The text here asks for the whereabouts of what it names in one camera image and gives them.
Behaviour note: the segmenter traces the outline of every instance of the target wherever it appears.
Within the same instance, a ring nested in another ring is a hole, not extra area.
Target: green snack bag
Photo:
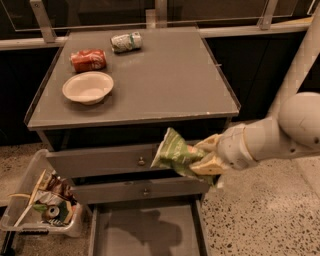
[[[168,128],[151,167],[172,168],[181,176],[197,178],[212,185],[214,176],[197,175],[189,167],[190,164],[200,161],[207,154],[202,149],[187,145],[179,133],[173,128]]]

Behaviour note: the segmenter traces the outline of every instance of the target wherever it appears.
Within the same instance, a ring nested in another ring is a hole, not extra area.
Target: soda can
[[[140,49],[142,46],[142,38],[139,32],[113,36],[111,39],[112,51],[115,53],[128,52]]]
[[[77,73],[99,70],[107,65],[105,52],[100,49],[86,49],[71,53],[70,62]]]

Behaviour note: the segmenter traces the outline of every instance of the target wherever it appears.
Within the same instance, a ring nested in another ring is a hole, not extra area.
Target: trash
[[[15,223],[18,226],[30,209],[41,213],[42,221],[54,226],[68,225],[72,219],[77,201],[70,186],[59,177],[44,170],[31,195],[13,194],[15,197],[29,197],[28,206]]]
[[[214,185],[220,175],[198,175],[190,165],[201,161],[208,152],[188,145],[173,128],[168,128],[161,142],[151,167],[174,169],[179,175],[199,179]]]

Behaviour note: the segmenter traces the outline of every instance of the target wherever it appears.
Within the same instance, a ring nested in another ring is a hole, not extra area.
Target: speckled floor
[[[0,206],[42,144],[0,147]],[[320,255],[320,157],[268,160],[223,176],[203,202],[213,256]],[[16,255],[87,255],[90,221],[81,236],[17,236]],[[4,233],[0,233],[2,244]]]

